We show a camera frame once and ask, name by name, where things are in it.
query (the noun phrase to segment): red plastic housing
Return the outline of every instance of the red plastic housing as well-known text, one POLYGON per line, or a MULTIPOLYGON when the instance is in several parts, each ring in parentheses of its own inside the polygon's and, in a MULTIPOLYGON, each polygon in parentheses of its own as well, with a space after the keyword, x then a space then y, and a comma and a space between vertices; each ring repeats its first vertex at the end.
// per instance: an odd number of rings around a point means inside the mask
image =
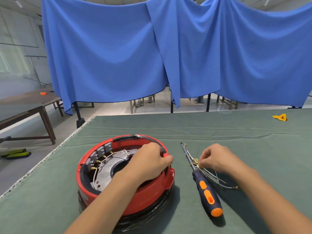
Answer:
MULTIPOLYGON (((97 197, 97 195, 89 192, 82 185, 82 182, 80 180, 80 169, 81 169, 81 164, 85 164, 87 159, 96 149, 98 149, 99 147, 109 142, 112 143, 113 149, 120 149, 122 147, 131 146, 131 145, 142 146, 144 144, 148 144, 151 142, 150 140, 146 138, 140 138, 140 137, 136 139, 127 139, 123 141, 113 142, 113 139, 116 139, 119 137, 124 137, 124 135, 114 137, 114 138, 111 138, 111 139, 108 139, 99 143, 98 145, 90 149, 80 160, 80 163, 76 171, 76 180, 78 183, 81 198, 86 206, 90 205, 92 201, 97 197)), ((149 138, 157 141, 165 149, 166 153, 163 154, 164 157, 169 155, 168 150, 160 141, 156 140, 153 137, 149 137, 149 138)), ((148 183, 146 186, 139 188, 136 191, 135 195, 133 196, 132 200, 130 201, 129 205, 127 206, 126 210, 124 211, 123 215, 130 215, 130 214, 140 212, 146 209, 147 207, 149 207, 150 205, 152 205, 154 202, 156 202, 160 198, 160 196, 165 192, 165 190, 168 190, 172 187, 174 183, 174 174, 175 174, 174 169, 171 167, 168 167, 166 174, 163 171, 157 178, 155 178, 153 181, 148 183)))

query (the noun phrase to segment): yellow triangular object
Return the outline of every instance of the yellow triangular object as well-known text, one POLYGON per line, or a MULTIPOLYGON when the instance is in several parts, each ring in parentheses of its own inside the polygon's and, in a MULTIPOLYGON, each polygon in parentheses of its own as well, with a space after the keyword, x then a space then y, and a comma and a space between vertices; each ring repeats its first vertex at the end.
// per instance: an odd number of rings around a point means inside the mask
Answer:
POLYGON ((272 116, 273 118, 277 119, 277 120, 280 120, 280 121, 287 121, 287 118, 286 118, 286 114, 281 114, 280 116, 272 116))

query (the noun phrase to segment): clear plastic object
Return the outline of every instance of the clear plastic object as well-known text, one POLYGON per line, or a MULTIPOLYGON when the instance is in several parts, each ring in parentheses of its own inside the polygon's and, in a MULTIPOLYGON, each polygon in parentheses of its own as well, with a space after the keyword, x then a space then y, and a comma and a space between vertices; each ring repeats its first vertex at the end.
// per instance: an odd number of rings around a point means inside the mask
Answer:
POLYGON ((218 113, 224 114, 224 115, 229 115, 232 113, 232 110, 229 110, 227 107, 227 105, 221 104, 218 107, 218 113))

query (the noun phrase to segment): screwdriver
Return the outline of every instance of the screwdriver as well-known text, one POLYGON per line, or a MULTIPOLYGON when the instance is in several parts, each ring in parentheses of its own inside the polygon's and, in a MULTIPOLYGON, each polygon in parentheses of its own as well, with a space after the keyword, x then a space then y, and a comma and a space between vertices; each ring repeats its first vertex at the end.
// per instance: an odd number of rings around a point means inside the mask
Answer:
POLYGON ((188 159, 193 169, 193 179, 196 182, 197 190, 199 192, 202 206, 207 214, 213 217, 220 217, 223 214, 222 206, 218 195, 211 185, 207 182, 204 174, 198 168, 194 167, 188 152, 185 149, 183 143, 181 143, 182 149, 185 152, 186 158, 188 159))

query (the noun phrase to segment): hand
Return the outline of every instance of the hand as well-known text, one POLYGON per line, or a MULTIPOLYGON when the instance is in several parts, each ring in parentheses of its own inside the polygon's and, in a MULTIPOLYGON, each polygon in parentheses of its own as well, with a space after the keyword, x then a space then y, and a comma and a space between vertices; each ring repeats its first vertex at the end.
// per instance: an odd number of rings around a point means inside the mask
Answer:
POLYGON ((160 146, 156 143, 149 143, 143 145, 133 155, 125 168, 135 173, 143 183, 158 177, 166 167, 172 164, 173 160, 174 157, 171 155, 161 157, 160 146))
POLYGON ((231 175, 235 169, 244 165, 227 147, 213 144, 205 149, 199 159, 200 168, 212 168, 216 172, 231 175))

